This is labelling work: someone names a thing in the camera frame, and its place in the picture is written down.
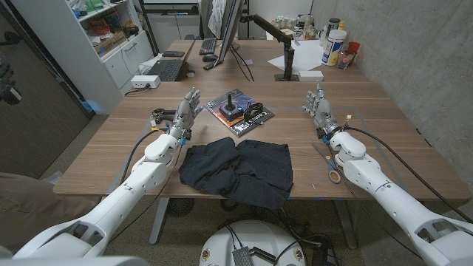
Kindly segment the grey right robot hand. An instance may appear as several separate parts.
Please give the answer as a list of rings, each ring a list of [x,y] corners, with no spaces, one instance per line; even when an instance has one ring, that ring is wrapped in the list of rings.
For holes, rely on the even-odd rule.
[[[307,92],[306,101],[307,105],[303,105],[302,109],[312,117],[316,125],[317,138],[329,143],[332,137],[341,132],[342,127],[336,121],[331,105],[319,83],[315,92]]]

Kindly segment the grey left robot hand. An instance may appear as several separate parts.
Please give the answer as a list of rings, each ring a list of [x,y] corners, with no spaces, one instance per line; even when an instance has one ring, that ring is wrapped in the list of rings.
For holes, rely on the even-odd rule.
[[[193,87],[186,96],[180,101],[177,111],[174,114],[169,134],[180,142],[189,139],[191,135],[191,127],[194,120],[203,110],[200,105],[200,90]]]

